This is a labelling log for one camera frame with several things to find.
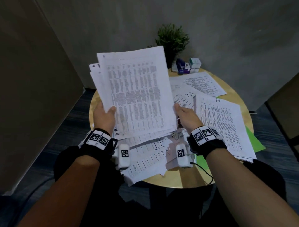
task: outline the white tracking device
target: white tracking device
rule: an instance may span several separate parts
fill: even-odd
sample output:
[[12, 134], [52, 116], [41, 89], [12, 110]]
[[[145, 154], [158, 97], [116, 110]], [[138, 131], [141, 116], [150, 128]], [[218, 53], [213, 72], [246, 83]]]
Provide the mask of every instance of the white tracking device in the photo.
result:
[[191, 158], [191, 152], [188, 152], [186, 145], [181, 143], [176, 145], [176, 159], [178, 161], [179, 167], [182, 168], [191, 168], [193, 165], [190, 162], [193, 162]]
[[118, 144], [118, 148], [115, 149], [115, 168], [117, 170], [125, 170], [131, 165], [130, 147], [127, 144]]

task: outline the forearm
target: forearm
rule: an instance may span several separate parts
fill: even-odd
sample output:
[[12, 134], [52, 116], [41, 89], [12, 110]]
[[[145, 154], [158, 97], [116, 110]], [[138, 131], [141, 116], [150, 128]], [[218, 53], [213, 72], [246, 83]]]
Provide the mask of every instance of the forearm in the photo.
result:
[[206, 158], [219, 192], [240, 226], [299, 226], [298, 215], [226, 149]]
[[99, 166], [90, 156], [78, 157], [18, 226], [79, 226]]

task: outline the green folder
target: green folder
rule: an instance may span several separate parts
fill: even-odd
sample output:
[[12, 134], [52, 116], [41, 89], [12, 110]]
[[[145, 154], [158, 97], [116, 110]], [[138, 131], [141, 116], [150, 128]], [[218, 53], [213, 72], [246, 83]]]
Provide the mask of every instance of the green folder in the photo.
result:
[[[266, 149], [266, 147], [261, 144], [261, 142], [255, 137], [255, 135], [249, 130], [249, 128], [247, 128], [247, 126], [246, 132], [248, 134], [249, 140], [255, 153]], [[207, 162], [202, 155], [196, 156], [196, 163], [199, 164], [204, 170], [209, 169]]]

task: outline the round table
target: round table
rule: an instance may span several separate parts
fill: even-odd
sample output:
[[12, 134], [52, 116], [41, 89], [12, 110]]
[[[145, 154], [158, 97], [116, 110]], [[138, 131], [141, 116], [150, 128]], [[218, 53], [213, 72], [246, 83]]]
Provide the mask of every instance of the round table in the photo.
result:
[[[250, 131], [253, 132], [253, 125], [249, 111], [237, 92], [235, 92], [235, 90], [232, 89], [226, 82], [224, 82], [214, 74], [204, 69], [199, 69], [199, 72], [207, 72], [208, 74], [210, 74], [215, 79], [215, 81], [227, 92], [226, 95], [223, 95], [220, 98], [240, 105], [244, 123], [250, 129]], [[170, 69], [168, 70], [168, 74], [169, 76], [179, 76], [177, 73], [172, 72]], [[92, 97], [89, 107], [89, 123], [91, 129], [94, 128], [92, 126], [93, 111], [100, 100], [100, 96], [96, 91]], [[143, 181], [162, 187], [193, 188], [207, 185], [210, 180], [211, 178], [204, 171], [194, 166], [193, 168], [186, 169], [176, 167], [168, 170], [164, 176], [157, 174]]]

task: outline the wrist tracker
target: wrist tracker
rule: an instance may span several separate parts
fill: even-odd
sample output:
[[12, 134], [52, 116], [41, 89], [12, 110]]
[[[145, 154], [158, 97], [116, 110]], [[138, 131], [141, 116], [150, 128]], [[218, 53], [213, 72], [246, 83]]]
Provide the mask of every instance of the wrist tracker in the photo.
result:
[[96, 128], [90, 131], [79, 144], [83, 155], [89, 155], [98, 161], [109, 160], [114, 154], [118, 140], [111, 138], [103, 129]]
[[222, 136], [216, 129], [206, 125], [194, 129], [187, 137], [187, 141], [190, 150], [197, 155], [203, 155], [205, 159], [216, 148], [227, 149]]

